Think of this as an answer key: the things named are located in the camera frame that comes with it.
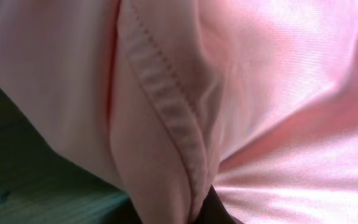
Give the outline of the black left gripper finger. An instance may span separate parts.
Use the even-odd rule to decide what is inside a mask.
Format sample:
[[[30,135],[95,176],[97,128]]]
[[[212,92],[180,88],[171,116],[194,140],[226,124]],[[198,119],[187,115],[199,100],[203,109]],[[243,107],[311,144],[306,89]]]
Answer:
[[[228,214],[214,187],[211,186],[193,224],[236,224],[236,222]]]

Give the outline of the pink printed t-shirt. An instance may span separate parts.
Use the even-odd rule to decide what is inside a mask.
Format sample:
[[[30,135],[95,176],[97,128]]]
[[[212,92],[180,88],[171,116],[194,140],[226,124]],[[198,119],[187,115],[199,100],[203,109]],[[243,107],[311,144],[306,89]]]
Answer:
[[[144,223],[358,223],[358,0],[0,1],[0,88]]]

